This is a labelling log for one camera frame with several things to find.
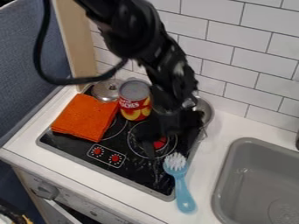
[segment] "sink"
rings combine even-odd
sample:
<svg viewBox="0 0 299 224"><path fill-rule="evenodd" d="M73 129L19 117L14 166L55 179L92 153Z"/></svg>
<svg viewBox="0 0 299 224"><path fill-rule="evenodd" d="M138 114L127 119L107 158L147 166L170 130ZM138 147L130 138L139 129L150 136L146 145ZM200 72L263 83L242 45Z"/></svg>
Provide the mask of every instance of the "sink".
<svg viewBox="0 0 299 224"><path fill-rule="evenodd" d="M224 224L298 224L299 153L254 138L235 141L212 209Z"/></svg>

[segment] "blue brush handle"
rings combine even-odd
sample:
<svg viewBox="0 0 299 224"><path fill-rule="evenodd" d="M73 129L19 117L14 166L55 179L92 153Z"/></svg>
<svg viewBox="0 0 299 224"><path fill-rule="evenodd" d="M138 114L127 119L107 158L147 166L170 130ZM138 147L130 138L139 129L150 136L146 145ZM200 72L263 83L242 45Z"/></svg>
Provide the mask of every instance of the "blue brush handle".
<svg viewBox="0 0 299 224"><path fill-rule="evenodd" d="M184 182L184 174L175 175L174 178L176 180L176 197L178 209L185 214L191 213L195 210L196 204L193 197L190 195L186 183Z"/></svg>

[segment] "black stovetop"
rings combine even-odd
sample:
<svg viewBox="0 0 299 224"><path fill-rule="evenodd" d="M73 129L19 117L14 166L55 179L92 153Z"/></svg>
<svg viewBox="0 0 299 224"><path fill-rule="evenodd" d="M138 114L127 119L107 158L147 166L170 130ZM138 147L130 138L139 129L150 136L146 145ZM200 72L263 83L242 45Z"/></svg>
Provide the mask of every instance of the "black stovetop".
<svg viewBox="0 0 299 224"><path fill-rule="evenodd" d="M150 161L133 134L137 126L146 122L130 122L118 113L99 143L47 129L38 139L38 145L162 200L173 200L174 179L164 172L163 159L175 151L189 157L191 149L197 148L192 145L199 128L154 142L156 160Z"/></svg>

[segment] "subway tile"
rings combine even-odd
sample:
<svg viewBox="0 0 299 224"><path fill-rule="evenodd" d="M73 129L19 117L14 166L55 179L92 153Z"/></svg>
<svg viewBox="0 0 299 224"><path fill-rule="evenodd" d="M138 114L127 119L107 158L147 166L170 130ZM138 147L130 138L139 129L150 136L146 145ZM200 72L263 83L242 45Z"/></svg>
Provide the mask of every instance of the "subway tile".
<svg viewBox="0 0 299 224"><path fill-rule="evenodd" d="M225 82L206 78L201 75L195 75L198 80L198 89L214 95L223 95L225 89Z"/></svg>
<svg viewBox="0 0 299 224"><path fill-rule="evenodd" d="M179 13L180 0L148 0L156 9Z"/></svg>
<svg viewBox="0 0 299 224"><path fill-rule="evenodd" d="M289 98L284 98L279 112L282 112L290 116L299 117L299 101L295 101Z"/></svg>
<svg viewBox="0 0 299 224"><path fill-rule="evenodd" d="M106 71L108 71L109 69L111 69L113 66L97 61L96 62L96 67L97 67L97 72L99 74L103 74Z"/></svg>
<svg viewBox="0 0 299 224"><path fill-rule="evenodd" d="M150 79L147 75L131 72L131 71L124 70L124 69L117 72L116 78L121 79L121 80L127 80L128 78L137 78L137 79L141 79L141 80L144 80L144 81L147 81L148 83L150 83Z"/></svg>
<svg viewBox="0 0 299 224"><path fill-rule="evenodd" d="M92 40L94 42L94 46L103 48L107 50L107 46L104 42L104 38L98 32L91 32Z"/></svg>
<svg viewBox="0 0 299 224"><path fill-rule="evenodd" d="M192 56L187 56L189 66L194 70L194 73L200 74L201 64L203 60L194 58Z"/></svg>
<svg viewBox="0 0 299 224"><path fill-rule="evenodd" d="M176 40L178 42L178 35L177 34L169 32L168 35L170 35L174 40Z"/></svg>
<svg viewBox="0 0 299 224"><path fill-rule="evenodd" d="M235 66L227 66L212 61L204 61L202 75L253 88L258 73Z"/></svg>
<svg viewBox="0 0 299 224"><path fill-rule="evenodd" d="M91 19L88 20L88 23L89 23L89 29L91 31L100 32L99 29L98 29L98 26Z"/></svg>
<svg viewBox="0 0 299 224"><path fill-rule="evenodd" d="M267 31L210 22L207 39L230 46L265 52L270 36L271 33Z"/></svg>
<svg viewBox="0 0 299 224"><path fill-rule="evenodd" d="M187 56L189 65L192 67L196 74L200 73L202 59L194 58L192 56ZM137 62L133 60L133 71L140 74L146 74L145 68L143 66L138 66Z"/></svg>
<svg viewBox="0 0 299 224"><path fill-rule="evenodd" d="M299 129L298 118L254 106L249 107L247 118L293 132Z"/></svg>
<svg viewBox="0 0 299 224"><path fill-rule="evenodd" d="M159 15L167 32L175 32L199 39L205 38L207 20L164 11L160 11Z"/></svg>
<svg viewBox="0 0 299 224"><path fill-rule="evenodd" d="M139 74L147 75L144 66L138 66L138 63L135 60L133 60L133 71Z"/></svg>
<svg viewBox="0 0 299 224"><path fill-rule="evenodd" d="M280 96L229 83L226 85L225 97L272 110L277 110L282 101Z"/></svg>
<svg viewBox="0 0 299 224"><path fill-rule="evenodd" d="M231 46L215 44L200 39L181 36L179 44L187 54L203 59L229 63L233 55Z"/></svg>
<svg viewBox="0 0 299 224"><path fill-rule="evenodd" d="M299 100L299 82L261 73L257 89Z"/></svg>
<svg viewBox="0 0 299 224"><path fill-rule="evenodd" d="M299 60L299 38L274 33L268 53Z"/></svg>
<svg viewBox="0 0 299 224"><path fill-rule="evenodd" d="M214 94L208 94L204 92L200 92L199 96L203 97L204 99L208 100L214 108L218 110L225 111L227 113L237 115L237 116L245 116L247 111L247 104L233 101L221 96L217 96Z"/></svg>
<svg viewBox="0 0 299 224"><path fill-rule="evenodd" d="M294 81L299 81L299 66L297 67L296 71L295 71L295 75L293 77Z"/></svg>
<svg viewBox="0 0 299 224"><path fill-rule="evenodd" d="M120 59L108 50L94 48L94 57L96 60L115 66ZM132 61L130 60L123 68L133 70Z"/></svg>
<svg viewBox="0 0 299 224"><path fill-rule="evenodd" d="M283 0L282 8L299 11L299 1L298 0Z"/></svg>
<svg viewBox="0 0 299 224"><path fill-rule="evenodd" d="M238 24L243 3L223 0L183 0L182 13L229 24Z"/></svg>
<svg viewBox="0 0 299 224"><path fill-rule="evenodd" d="M266 74L291 78L295 71L296 61L281 57L252 52L236 48L233 55L233 65L244 67Z"/></svg>
<svg viewBox="0 0 299 224"><path fill-rule="evenodd" d="M236 0L243 3L250 4L263 4L268 6L280 7L282 4L282 0Z"/></svg>
<svg viewBox="0 0 299 224"><path fill-rule="evenodd" d="M246 4L241 25L299 36L298 21L295 11Z"/></svg>

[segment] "red burner marking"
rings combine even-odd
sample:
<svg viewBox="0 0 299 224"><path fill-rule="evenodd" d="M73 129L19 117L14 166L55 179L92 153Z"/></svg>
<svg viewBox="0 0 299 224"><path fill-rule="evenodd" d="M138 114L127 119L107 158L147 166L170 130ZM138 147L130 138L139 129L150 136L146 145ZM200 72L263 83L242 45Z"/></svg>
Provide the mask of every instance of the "red burner marking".
<svg viewBox="0 0 299 224"><path fill-rule="evenodd" d="M158 141L154 142L155 150L160 150L163 148L167 143L167 138L165 136L161 137Z"/></svg>
<svg viewBox="0 0 299 224"><path fill-rule="evenodd" d="M101 148L95 148L94 149L94 154L95 155L100 155L101 154Z"/></svg>
<svg viewBox="0 0 299 224"><path fill-rule="evenodd" d="M112 160L112 162L118 162L118 161L120 161L120 156L118 156L118 155L113 155L112 157L111 157L111 160Z"/></svg>

